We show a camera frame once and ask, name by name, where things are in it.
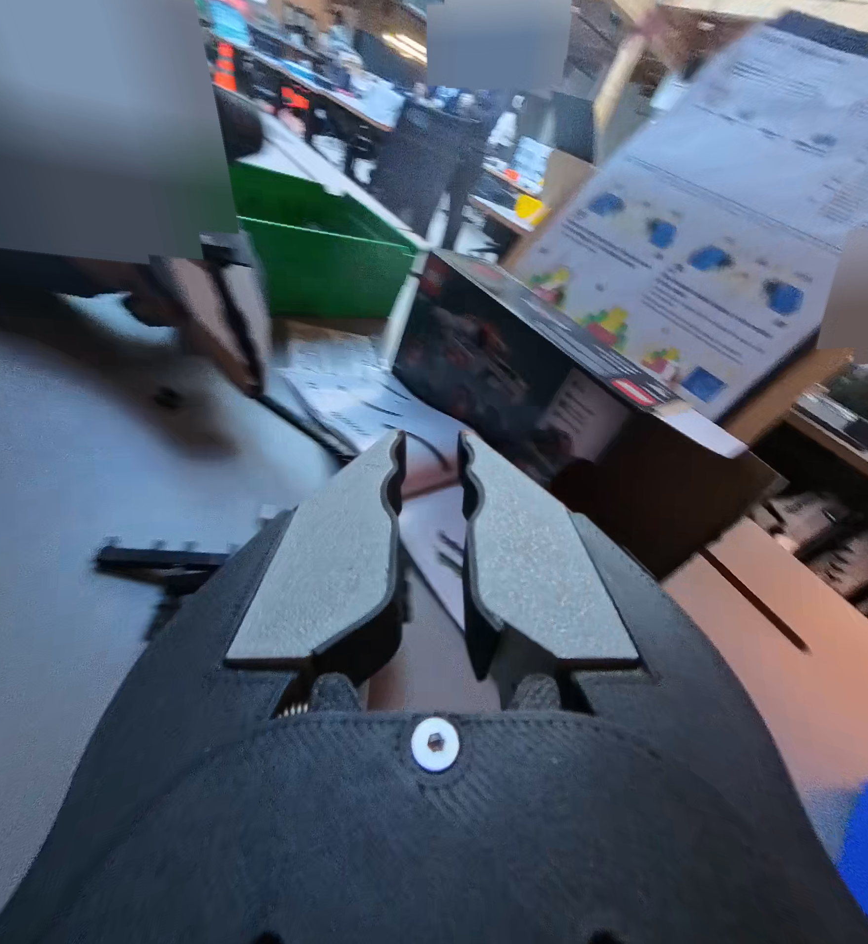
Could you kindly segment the wooden background table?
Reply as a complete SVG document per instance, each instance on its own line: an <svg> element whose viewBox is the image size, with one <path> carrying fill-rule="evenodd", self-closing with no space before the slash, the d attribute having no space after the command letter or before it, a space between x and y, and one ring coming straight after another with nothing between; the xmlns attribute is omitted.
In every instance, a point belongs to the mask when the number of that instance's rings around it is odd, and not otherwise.
<svg viewBox="0 0 868 944"><path fill-rule="evenodd" d="M868 478L868 420L819 389L802 394L785 423Z"/></svg>

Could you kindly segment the open lego instruction booklet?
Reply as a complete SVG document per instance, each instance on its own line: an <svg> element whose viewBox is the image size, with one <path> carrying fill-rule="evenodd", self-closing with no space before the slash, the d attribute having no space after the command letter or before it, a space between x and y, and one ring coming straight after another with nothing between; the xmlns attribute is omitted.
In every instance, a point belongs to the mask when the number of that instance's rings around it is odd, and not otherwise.
<svg viewBox="0 0 868 944"><path fill-rule="evenodd" d="M301 406L355 452L404 431L401 538L428 588L464 629L460 424L410 394L364 335L291 324L283 375Z"/></svg>

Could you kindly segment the green plastic bin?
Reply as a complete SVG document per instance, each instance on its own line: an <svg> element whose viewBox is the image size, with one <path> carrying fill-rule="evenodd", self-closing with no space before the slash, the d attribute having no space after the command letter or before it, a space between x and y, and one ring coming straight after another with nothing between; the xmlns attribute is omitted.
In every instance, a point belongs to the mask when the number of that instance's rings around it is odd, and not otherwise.
<svg viewBox="0 0 868 944"><path fill-rule="evenodd" d="M352 195L245 162L230 180L274 317L386 319L420 249Z"/></svg>

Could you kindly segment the black moulded tray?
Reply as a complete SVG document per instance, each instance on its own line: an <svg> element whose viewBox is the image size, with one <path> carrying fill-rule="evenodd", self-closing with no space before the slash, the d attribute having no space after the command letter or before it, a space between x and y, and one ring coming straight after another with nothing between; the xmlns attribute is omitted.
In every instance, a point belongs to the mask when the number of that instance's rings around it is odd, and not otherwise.
<svg viewBox="0 0 868 944"><path fill-rule="evenodd" d="M868 497L781 494L759 502L749 518L868 619Z"/></svg>

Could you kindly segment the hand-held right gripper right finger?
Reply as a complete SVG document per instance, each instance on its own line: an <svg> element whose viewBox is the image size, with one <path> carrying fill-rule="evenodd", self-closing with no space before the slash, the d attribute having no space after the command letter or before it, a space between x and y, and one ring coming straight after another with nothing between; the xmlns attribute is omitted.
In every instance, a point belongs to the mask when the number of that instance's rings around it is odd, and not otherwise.
<svg viewBox="0 0 868 944"><path fill-rule="evenodd" d="M476 434L458 436L464 636L475 677L640 666L577 517Z"/></svg>

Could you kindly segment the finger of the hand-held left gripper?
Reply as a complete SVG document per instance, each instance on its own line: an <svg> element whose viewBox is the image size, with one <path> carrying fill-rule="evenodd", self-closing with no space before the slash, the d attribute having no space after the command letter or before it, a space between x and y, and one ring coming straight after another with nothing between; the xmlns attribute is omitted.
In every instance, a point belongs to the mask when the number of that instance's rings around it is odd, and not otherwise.
<svg viewBox="0 0 868 944"><path fill-rule="evenodd" d="M246 253L204 253L199 259L153 256L150 273L183 315L194 347L245 395L264 395L270 312L253 259Z"/></svg>

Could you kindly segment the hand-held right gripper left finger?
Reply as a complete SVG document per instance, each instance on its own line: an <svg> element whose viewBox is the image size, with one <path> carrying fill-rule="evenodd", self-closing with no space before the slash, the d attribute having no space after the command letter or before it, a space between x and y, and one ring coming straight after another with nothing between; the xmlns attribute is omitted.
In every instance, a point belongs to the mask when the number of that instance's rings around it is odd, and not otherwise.
<svg viewBox="0 0 868 944"><path fill-rule="evenodd" d="M388 431L290 514L225 655L230 667L361 685L402 639L404 431Z"/></svg>

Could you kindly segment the wooden post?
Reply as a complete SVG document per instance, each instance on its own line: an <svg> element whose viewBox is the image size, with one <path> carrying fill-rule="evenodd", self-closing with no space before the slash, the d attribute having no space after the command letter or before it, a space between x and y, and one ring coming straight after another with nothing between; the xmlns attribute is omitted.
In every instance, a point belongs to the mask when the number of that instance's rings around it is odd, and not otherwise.
<svg viewBox="0 0 868 944"><path fill-rule="evenodd" d="M605 133L641 58L653 45L658 23L656 1L611 1L611 11L628 27L593 101L593 123L598 136Z"/></svg>

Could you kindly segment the printed instruction poster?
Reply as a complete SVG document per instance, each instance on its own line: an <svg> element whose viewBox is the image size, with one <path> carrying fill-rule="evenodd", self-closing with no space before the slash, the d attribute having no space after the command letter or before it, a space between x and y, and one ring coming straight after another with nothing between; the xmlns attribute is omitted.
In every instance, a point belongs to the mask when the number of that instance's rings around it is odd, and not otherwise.
<svg viewBox="0 0 868 944"><path fill-rule="evenodd" d="M628 138L514 274L716 423L818 333L868 228L868 33L787 13Z"/></svg>

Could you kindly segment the black lego set box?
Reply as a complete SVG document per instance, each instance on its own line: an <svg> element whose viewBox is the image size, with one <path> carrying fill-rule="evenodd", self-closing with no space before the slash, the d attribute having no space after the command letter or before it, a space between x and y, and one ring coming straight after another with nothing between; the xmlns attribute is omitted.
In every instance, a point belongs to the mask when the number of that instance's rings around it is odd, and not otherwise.
<svg viewBox="0 0 868 944"><path fill-rule="evenodd" d="M450 251L425 260L393 373L660 579L780 482L595 330Z"/></svg>

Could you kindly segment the black lego assembly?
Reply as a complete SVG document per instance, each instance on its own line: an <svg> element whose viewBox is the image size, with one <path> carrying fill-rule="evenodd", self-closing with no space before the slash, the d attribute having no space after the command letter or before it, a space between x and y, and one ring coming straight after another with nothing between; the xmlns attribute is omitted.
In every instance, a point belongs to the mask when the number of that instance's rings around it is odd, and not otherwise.
<svg viewBox="0 0 868 944"><path fill-rule="evenodd" d="M144 636L148 648L173 622L186 598L199 592L242 546L231 544L224 552L196 548L196 543L187 542L181 549L168 549L165 542L158 541L149 548L135 549L111 541L98 549L93 558L97 573L154 584L162 589Z"/></svg>

